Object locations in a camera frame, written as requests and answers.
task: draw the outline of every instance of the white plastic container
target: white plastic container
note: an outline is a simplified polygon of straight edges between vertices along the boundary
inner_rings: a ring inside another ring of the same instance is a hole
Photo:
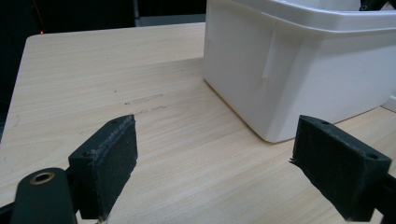
[[[382,106],[396,113],[396,92]]]
[[[360,0],[208,0],[205,79],[263,139],[337,122],[396,91],[396,11]]]

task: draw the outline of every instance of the wood grain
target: wood grain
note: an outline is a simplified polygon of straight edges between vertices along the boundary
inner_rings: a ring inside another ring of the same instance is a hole
[[[203,80],[204,32],[194,23],[29,38],[0,145],[0,205],[24,176],[66,168],[108,120],[135,114],[138,163],[109,223],[345,223],[289,164],[293,140],[264,142]],[[395,123],[379,107],[338,126],[396,159]]]

